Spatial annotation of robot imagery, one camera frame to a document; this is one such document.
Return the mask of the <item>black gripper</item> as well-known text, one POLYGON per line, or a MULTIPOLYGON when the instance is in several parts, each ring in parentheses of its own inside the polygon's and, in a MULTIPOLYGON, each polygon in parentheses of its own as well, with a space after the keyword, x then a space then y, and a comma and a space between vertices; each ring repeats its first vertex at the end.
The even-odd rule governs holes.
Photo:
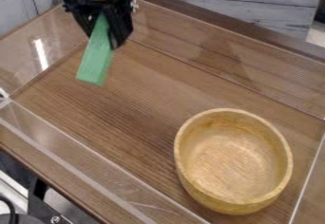
POLYGON ((127 41, 132 31, 132 0, 63 0, 67 11, 75 12, 74 18, 90 36, 94 30, 98 13, 103 7, 104 17, 108 22, 108 38, 112 49, 118 49, 127 41))

